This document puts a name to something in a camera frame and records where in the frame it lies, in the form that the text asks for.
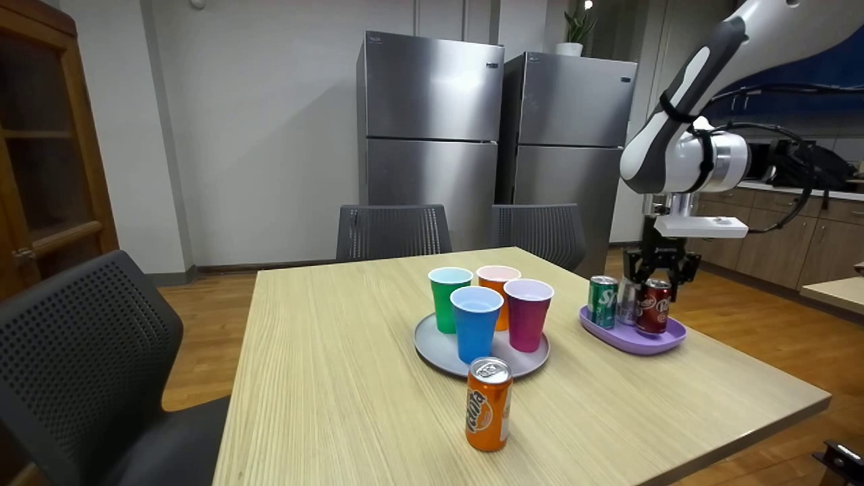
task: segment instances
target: white wall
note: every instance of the white wall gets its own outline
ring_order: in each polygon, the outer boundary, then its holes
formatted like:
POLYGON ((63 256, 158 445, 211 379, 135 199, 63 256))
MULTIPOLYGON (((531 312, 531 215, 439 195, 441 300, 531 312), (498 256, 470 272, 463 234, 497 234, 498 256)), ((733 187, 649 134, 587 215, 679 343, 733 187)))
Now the white wall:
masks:
MULTIPOLYGON (((701 42, 716 21, 728 17, 728 2, 649 0, 641 29, 640 72, 629 115, 629 137, 655 107, 657 95, 670 87, 687 53, 701 42)), ((640 239, 644 196, 617 180, 613 215, 613 242, 640 239)))
POLYGON ((57 0, 77 46, 103 152, 119 246, 144 272, 184 272, 178 180, 169 175, 138 0, 57 0))
POLYGON ((404 0, 151 0, 194 265, 331 258, 355 202, 355 52, 404 0))
POLYGON ((554 0, 498 0, 498 42, 504 60, 544 49, 544 17, 554 0))

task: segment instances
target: wooden cabinet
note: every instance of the wooden cabinet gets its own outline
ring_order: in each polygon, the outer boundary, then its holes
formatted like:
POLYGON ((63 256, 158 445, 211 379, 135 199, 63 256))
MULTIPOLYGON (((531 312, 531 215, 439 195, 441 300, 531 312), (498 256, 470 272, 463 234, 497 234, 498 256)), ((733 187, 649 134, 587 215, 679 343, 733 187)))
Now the wooden cabinet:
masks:
POLYGON ((0 302, 116 249, 76 23, 0 0, 0 302))
POLYGON ((855 276, 864 261, 864 202, 832 199, 813 229, 802 287, 855 276))
MULTIPOLYGON (((751 229, 778 225, 799 195, 733 190, 724 195, 701 195, 705 215, 740 215, 751 229)), ((802 289, 803 283, 852 276, 852 265, 864 261, 864 202, 828 199, 821 192, 806 199, 799 215, 783 229, 748 234, 745 239, 693 239, 705 261, 778 283, 802 289)))

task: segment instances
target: chair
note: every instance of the chair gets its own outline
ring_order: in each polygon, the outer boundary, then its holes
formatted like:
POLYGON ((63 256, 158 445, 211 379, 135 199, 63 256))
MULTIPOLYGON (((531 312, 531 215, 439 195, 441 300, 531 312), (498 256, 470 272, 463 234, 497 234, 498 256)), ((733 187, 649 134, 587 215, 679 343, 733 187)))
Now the chair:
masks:
POLYGON ((227 400, 163 414, 180 318, 124 252, 0 308, 0 420, 47 482, 211 482, 227 400))
POLYGON ((585 229, 574 202, 491 204, 491 234, 497 246, 520 246, 567 271, 585 258, 585 229))
POLYGON ((451 252, 441 204, 342 204, 338 258, 386 258, 451 252))

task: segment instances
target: green cup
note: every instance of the green cup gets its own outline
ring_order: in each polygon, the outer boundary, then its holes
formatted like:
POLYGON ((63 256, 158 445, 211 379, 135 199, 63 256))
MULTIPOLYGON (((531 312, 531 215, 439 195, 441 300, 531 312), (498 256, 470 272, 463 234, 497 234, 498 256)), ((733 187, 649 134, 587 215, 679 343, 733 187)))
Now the green cup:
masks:
POLYGON ((435 318, 441 335, 455 335, 455 312, 452 312, 451 295, 458 287, 470 287, 471 279, 474 276, 467 266, 435 266, 428 272, 435 318))

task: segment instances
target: red cup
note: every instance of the red cup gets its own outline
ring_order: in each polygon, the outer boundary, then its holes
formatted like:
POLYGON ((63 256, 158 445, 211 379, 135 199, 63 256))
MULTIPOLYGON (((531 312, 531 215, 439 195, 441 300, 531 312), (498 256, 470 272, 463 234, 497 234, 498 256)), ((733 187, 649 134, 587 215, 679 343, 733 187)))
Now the red cup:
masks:
POLYGON ((516 279, 504 283, 510 312, 510 345, 531 354, 541 343, 544 312, 554 296, 554 287, 533 279, 516 279))

